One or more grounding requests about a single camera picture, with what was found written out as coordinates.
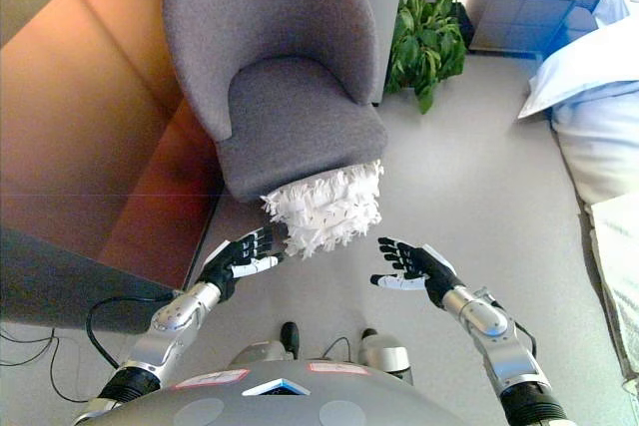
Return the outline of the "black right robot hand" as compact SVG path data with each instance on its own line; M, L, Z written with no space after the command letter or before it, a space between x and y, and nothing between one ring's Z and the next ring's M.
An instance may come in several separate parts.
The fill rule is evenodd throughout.
M379 237L377 241L395 273L374 274L371 284L398 290L424 289L439 308L443 308L443 298L449 291L464 286L454 267L430 245L416 247L391 237Z

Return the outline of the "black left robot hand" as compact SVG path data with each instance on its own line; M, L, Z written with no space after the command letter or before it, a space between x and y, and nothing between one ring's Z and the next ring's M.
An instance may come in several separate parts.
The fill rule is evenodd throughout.
M257 274L281 263L285 256L272 251L273 229L263 226L234 241L223 241L204 261L198 281L220 291L219 302L231 298L241 277Z

